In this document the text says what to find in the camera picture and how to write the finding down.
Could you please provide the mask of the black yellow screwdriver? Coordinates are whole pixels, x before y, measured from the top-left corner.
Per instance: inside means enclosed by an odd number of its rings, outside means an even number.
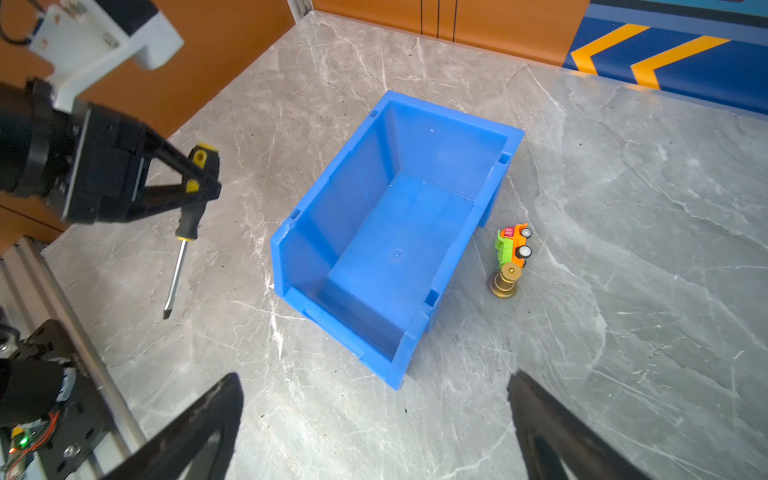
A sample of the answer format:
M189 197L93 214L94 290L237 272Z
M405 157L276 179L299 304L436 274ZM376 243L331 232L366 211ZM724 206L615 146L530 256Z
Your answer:
M210 145L197 144L192 150L192 162L203 171L219 177L220 158L219 152ZM198 203L181 208L179 226L176 229L176 237L180 241L180 247L172 276L169 293L163 309L163 319L167 320L173 312L176 295L178 292L184 260L190 243L198 238L200 221L207 208L206 203Z

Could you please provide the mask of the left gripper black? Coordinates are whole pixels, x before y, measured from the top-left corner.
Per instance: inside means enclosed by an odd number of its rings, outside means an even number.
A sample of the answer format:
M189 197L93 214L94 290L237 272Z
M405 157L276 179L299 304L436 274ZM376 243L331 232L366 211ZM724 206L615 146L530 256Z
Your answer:
M205 183L219 179L219 152L211 145L198 143L183 154L140 120L94 103L77 102L70 124L70 170L56 191L56 210L67 223L129 222L144 153L200 183L190 192L185 182L142 187L134 201L135 220L220 196L218 181Z

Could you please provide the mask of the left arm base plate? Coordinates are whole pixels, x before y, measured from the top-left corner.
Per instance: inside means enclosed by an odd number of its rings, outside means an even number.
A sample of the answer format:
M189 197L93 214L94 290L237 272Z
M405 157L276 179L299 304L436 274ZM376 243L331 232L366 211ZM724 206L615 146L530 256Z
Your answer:
M113 426L112 414L63 323L49 319L1 360L1 439L8 479L34 460L65 479Z

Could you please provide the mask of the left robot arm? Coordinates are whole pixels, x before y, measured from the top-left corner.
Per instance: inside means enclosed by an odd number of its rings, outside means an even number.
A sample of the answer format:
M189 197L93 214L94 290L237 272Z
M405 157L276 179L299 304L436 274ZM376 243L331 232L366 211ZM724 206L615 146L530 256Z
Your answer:
M1 189L38 196L66 223L128 223L217 199L218 154L183 154L147 124L94 103L53 106L32 78L1 86Z

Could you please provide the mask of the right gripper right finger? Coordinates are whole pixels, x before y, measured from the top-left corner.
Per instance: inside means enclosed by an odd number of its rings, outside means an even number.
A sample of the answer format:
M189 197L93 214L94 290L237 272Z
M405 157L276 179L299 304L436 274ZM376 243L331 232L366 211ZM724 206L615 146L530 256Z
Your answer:
M507 387L513 424L530 479L646 479L526 372Z

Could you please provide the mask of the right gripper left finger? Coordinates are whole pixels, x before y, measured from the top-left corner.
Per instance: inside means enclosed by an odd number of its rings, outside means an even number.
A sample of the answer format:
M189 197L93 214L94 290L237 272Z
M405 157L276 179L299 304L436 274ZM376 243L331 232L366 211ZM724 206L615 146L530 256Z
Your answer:
M234 455L244 394L239 376L225 375L108 479L223 479Z

